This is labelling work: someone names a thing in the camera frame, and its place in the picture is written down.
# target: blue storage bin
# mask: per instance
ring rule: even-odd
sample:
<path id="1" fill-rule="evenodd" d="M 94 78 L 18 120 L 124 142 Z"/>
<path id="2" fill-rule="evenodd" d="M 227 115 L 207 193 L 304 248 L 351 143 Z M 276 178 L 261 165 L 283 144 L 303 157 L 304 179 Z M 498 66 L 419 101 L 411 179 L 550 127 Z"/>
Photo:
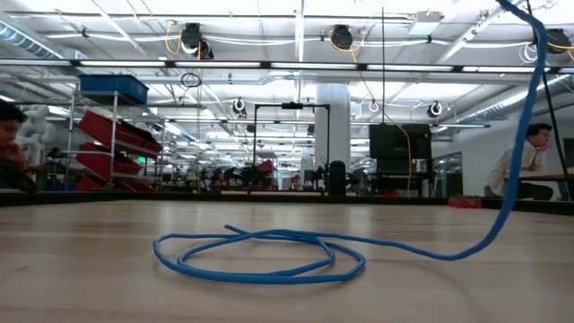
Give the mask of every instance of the blue storage bin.
<path id="1" fill-rule="evenodd" d="M 114 103 L 114 92 L 119 93 L 120 105 L 147 104 L 148 87 L 132 75 L 80 75 L 80 93 L 98 103 Z"/>

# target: metal shelving rack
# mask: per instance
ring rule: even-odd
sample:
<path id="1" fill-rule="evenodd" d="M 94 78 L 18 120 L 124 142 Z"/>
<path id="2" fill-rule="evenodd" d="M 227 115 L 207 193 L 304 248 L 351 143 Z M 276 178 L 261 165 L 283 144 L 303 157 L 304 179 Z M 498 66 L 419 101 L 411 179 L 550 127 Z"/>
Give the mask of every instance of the metal shelving rack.
<path id="1" fill-rule="evenodd" d="M 111 93 L 109 93 L 109 92 L 84 92 L 82 94 L 82 96 L 86 96 L 85 94 L 99 95 L 99 96 L 111 96 L 110 95 Z M 128 143 L 117 140 L 116 139 L 116 130 L 117 130 L 117 107 L 118 107 L 118 103 L 119 103 L 120 99 L 123 101 L 129 101 L 129 99 L 122 96 L 119 92 L 113 92 L 113 99 L 114 100 L 113 100 L 113 105 L 112 105 L 113 110 L 112 110 L 111 142 L 110 142 L 110 147 L 107 147 L 107 148 L 109 148 L 109 153 L 83 152 L 83 151 L 72 151 L 72 136 L 74 133 L 74 110 L 75 110 L 75 105 L 76 105 L 76 93 L 72 97 L 72 101 L 70 104 L 70 122 L 68 125 L 68 146 L 67 146 L 67 151 L 63 152 L 63 153 L 67 154 L 66 167 L 65 167 L 65 189 L 66 190 L 68 189 L 68 183 L 69 183 L 69 178 L 70 178 L 70 163 L 71 163 L 73 155 L 101 154 L 101 155 L 109 156 L 109 179 L 108 180 L 103 179 L 98 174 L 96 174 L 94 171 L 90 170 L 90 168 L 88 168 L 88 167 L 86 167 L 86 169 L 89 170 L 92 174 L 101 178 L 102 180 L 107 181 L 108 185 L 110 185 L 110 186 L 113 185 L 113 179 L 114 178 L 117 178 L 117 179 L 136 179 L 139 181 L 147 181 L 147 182 L 158 181 L 159 182 L 159 191 L 161 191 L 161 175 L 163 173 L 163 167 L 160 167 L 160 176 L 157 177 L 157 171 L 156 171 L 156 174 L 154 174 L 153 178 L 150 178 L 149 176 L 137 176 L 137 175 L 130 175 L 130 174 L 114 172 L 114 160 L 115 160 L 114 158 L 115 158 L 115 151 L 116 151 L 117 145 L 129 148 L 132 151 L 144 154 L 144 158 L 146 159 L 146 164 L 147 164 L 147 159 L 151 158 L 151 157 L 149 157 L 150 155 L 155 156 L 155 164 L 156 165 L 158 163 L 158 160 L 160 161 L 161 165 L 163 164 L 163 149 L 161 149 L 160 153 L 156 153 L 156 152 L 144 149 L 142 147 L 139 147 L 139 146 L 136 146 L 133 144 L 128 144 Z M 160 142 L 162 147 L 163 147 L 164 131 L 165 131 L 165 120 L 162 120 L 161 142 Z"/>

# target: pillar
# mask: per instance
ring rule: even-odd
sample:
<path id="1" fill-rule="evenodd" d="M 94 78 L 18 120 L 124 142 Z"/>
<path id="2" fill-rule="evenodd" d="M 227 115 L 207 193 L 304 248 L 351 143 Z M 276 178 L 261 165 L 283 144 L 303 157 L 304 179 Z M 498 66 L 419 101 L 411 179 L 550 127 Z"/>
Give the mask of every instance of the pillar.
<path id="1" fill-rule="evenodd" d="M 316 104 L 331 105 L 329 162 L 344 162 L 347 172 L 351 168 L 351 96 L 347 84 L 317 84 Z M 315 109 L 315 169 L 325 167 L 327 157 L 327 111 Z"/>

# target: blue cable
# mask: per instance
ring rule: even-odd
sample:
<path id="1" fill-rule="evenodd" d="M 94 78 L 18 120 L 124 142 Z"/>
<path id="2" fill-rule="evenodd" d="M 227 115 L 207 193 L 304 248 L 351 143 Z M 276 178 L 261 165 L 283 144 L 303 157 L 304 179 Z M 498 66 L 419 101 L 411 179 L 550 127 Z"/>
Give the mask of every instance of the blue cable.
<path id="1" fill-rule="evenodd" d="M 521 20 L 528 22 L 536 34 L 538 35 L 538 62 L 536 64 L 535 71 L 530 80 L 528 94 L 526 96 L 525 107 L 522 112 L 522 116 L 518 122 L 517 134 L 514 141 L 514 150 L 512 151 L 512 160 L 510 162 L 510 176 L 506 187 L 506 194 L 504 196 L 504 201 L 502 203 L 502 208 L 500 209 L 499 215 L 497 216 L 491 229 L 488 231 L 486 236 L 479 241 L 476 245 L 469 249 L 463 250 L 456 254 L 444 255 L 428 250 L 418 249 L 413 246 L 406 245 L 404 243 L 389 241 L 389 240 L 374 240 L 362 237 L 353 237 L 338 233 L 328 233 L 328 232 L 313 232 L 313 231 L 295 231 L 295 230 L 266 230 L 257 232 L 247 232 L 239 228 L 226 225 L 225 229 L 233 231 L 235 233 L 228 234 L 183 234 L 183 233 L 171 233 L 167 235 L 160 236 L 153 242 L 153 253 L 167 268 L 184 274 L 190 275 L 192 277 L 214 280 L 220 282 L 229 283 L 244 283 L 244 284 L 316 284 L 316 283 L 334 283 L 334 282 L 344 282 L 353 279 L 355 276 L 360 274 L 365 268 L 366 260 L 365 257 L 349 249 L 343 245 L 323 241 L 322 238 L 332 238 L 340 240 L 351 240 L 358 242 L 365 242 L 379 246 L 394 247 L 410 251 L 417 255 L 425 256 L 428 258 L 433 258 L 437 260 L 446 261 L 456 261 L 472 256 L 480 252 L 481 250 L 488 247 L 498 236 L 502 230 L 504 223 L 507 221 L 510 215 L 510 211 L 514 206 L 514 202 L 517 197 L 517 180 L 518 175 L 521 170 L 522 163 L 522 152 L 524 151 L 524 140 L 526 137 L 526 131 L 528 129 L 528 123 L 532 115 L 532 109 L 535 105 L 536 88 L 540 82 L 540 77 L 544 72 L 546 61 L 546 48 L 548 46 L 548 34 L 544 25 L 539 22 L 535 17 L 521 11 L 515 5 L 510 3 L 508 0 L 496 0 L 500 5 L 516 15 Z M 214 270 L 206 270 L 190 266 L 186 263 L 195 254 L 219 247 L 222 245 L 227 245 L 233 242 L 239 242 L 247 239 L 260 239 L 260 240 L 287 240 L 300 243 L 308 243 L 320 246 L 326 253 L 326 258 L 315 263 L 296 267 L 293 269 L 275 271 L 270 273 L 229 273 Z M 204 244 L 203 246 L 193 248 L 188 250 L 184 254 L 178 257 L 177 262 L 173 262 L 161 253 L 160 244 L 169 239 L 219 239 L 215 242 L 210 242 Z M 307 273 L 311 270 L 316 270 L 323 266 L 331 266 L 335 262 L 335 253 L 331 249 L 338 249 L 343 253 L 346 253 L 353 258 L 357 259 L 357 265 L 351 268 L 348 272 L 343 274 L 334 275 L 305 275 L 299 276 L 300 274 Z"/>

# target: wooden table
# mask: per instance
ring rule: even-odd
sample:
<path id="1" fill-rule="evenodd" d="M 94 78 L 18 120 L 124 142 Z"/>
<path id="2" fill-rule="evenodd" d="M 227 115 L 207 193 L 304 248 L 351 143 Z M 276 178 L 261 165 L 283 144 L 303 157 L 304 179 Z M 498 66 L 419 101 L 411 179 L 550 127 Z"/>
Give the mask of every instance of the wooden table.
<path id="1" fill-rule="evenodd" d="M 574 168 L 568 169 L 568 174 L 574 177 Z M 520 180 L 529 181 L 564 181 L 564 172 L 562 171 L 521 171 Z"/>
<path id="2" fill-rule="evenodd" d="M 574 217 L 511 215 L 495 244 L 440 262 L 344 242 L 367 260 L 345 284 L 225 284 L 160 266 L 167 232 L 290 228 L 398 240 L 457 252 L 480 240 L 497 211 L 443 206 L 121 201 L 0 208 L 0 322 L 300 323 L 571 322 Z M 167 243 L 175 257 L 198 242 Z M 354 260 L 338 254 L 327 269 Z M 245 241 L 197 255 L 212 269 L 270 271 L 323 258 L 316 246 Z"/>

